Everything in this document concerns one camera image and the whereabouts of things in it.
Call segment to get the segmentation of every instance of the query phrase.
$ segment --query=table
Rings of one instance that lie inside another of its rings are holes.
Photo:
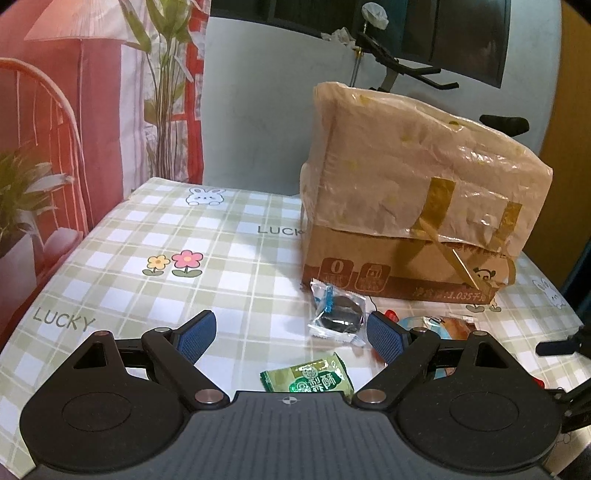
[[[0,461],[18,476],[33,467],[18,418],[33,392],[96,330],[137,338],[176,327],[203,309],[217,317],[217,337],[197,366],[232,398],[263,390],[263,370],[336,351],[358,389],[384,366],[369,345],[309,337],[314,307],[300,287],[298,199],[208,189],[151,179],[116,207],[72,253],[35,300],[0,354]],[[400,318],[453,312],[477,319],[548,387],[567,390],[591,377],[580,355],[537,358],[546,339],[580,322],[535,265],[522,255],[517,282],[498,308],[374,298]],[[590,429],[562,436],[550,465],[560,471],[591,442]]]

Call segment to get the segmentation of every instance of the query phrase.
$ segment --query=green snack packet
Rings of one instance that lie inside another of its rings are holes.
[[[340,357],[334,353],[327,358],[279,370],[264,371],[261,381],[268,392],[326,392],[341,391],[348,400],[353,396],[353,384]]]

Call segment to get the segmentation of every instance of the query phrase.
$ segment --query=flower print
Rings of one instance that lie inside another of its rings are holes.
[[[166,265],[170,263],[170,260],[166,258],[166,255],[153,255],[148,257],[148,268],[144,268],[142,273],[149,277],[158,277],[162,275]]]
[[[198,268],[203,260],[203,254],[193,253],[190,250],[183,250],[179,254],[173,255],[175,268]]]
[[[158,255],[157,257],[150,257],[148,259],[148,268],[156,268],[157,270],[164,270],[170,260],[165,255]]]
[[[173,255],[174,267],[183,270],[173,270],[176,277],[195,278],[203,273],[201,270],[191,270],[189,268],[199,268],[200,261],[203,260],[203,254],[183,250],[179,254]]]

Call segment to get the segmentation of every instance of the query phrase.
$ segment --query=plastic packet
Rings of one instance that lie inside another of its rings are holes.
[[[375,2],[368,2],[361,7],[361,14],[375,28],[385,30],[388,26],[388,16],[382,5],[378,5]]]
[[[261,372],[261,381],[268,392],[341,391],[348,400],[353,396],[353,384],[336,353],[294,367]]]
[[[413,327],[426,327],[433,330],[442,339],[447,340],[466,340],[470,333],[477,330],[475,318],[468,315],[449,314],[444,316],[423,316],[423,317],[407,317],[398,322],[398,324],[410,330]],[[440,368],[437,369],[435,378],[446,377],[451,375],[455,368]]]
[[[365,297],[315,278],[310,281],[316,314],[308,324],[310,334],[336,342],[365,345],[359,335],[365,323]]]

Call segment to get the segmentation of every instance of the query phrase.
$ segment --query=tablecloth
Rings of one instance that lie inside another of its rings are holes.
[[[197,367],[232,398],[263,390],[263,370],[336,351],[356,389],[384,366],[371,347],[311,338],[313,300],[300,286],[300,208],[280,195],[151,179],[82,242],[35,300],[0,354],[0,461],[22,476],[33,467],[18,418],[34,391],[97,330],[138,338],[176,327],[203,309],[217,337]],[[406,316],[466,314],[548,387],[591,377],[578,354],[537,358],[536,344],[574,333],[580,321],[525,256],[496,307],[373,298]],[[560,471],[591,442],[589,429],[561,436],[550,468]]]

